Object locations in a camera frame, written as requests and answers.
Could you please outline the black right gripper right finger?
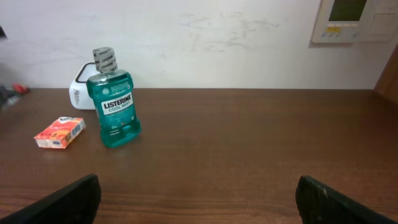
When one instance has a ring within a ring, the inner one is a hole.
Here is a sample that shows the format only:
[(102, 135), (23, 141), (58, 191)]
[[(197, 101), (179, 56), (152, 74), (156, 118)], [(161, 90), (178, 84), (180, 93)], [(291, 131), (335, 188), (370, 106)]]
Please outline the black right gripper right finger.
[(397, 224), (308, 175), (300, 177), (295, 201), (303, 224)]

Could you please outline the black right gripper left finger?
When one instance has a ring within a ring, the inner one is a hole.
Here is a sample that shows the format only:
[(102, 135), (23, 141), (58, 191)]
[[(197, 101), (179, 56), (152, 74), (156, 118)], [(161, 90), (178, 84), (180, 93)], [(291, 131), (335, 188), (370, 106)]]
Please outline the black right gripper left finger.
[(92, 224), (101, 201), (98, 176), (88, 174), (60, 190), (1, 219), (1, 224)]

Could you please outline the small orange snack box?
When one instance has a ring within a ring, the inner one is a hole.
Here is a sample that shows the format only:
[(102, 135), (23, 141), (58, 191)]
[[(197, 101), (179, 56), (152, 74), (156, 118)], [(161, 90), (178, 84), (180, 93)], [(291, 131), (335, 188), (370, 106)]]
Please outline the small orange snack box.
[(59, 117), (34, 139), (41, 148), (65, 149), (85, 128), (83, 118)]

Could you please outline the green Listerine mouthwash bottle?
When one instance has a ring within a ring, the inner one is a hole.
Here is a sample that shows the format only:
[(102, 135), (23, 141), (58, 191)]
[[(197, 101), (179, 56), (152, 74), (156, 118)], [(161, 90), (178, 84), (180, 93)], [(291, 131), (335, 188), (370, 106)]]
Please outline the green Listerine mouthwash bottle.
[(102, 142), (106, 147), (118, 147), (141, 132), (132, 76), (118, 68), (111, 47), (94, 49), (93, 58), (98, 73), (87, 79), (86, 87), (98, 115)]

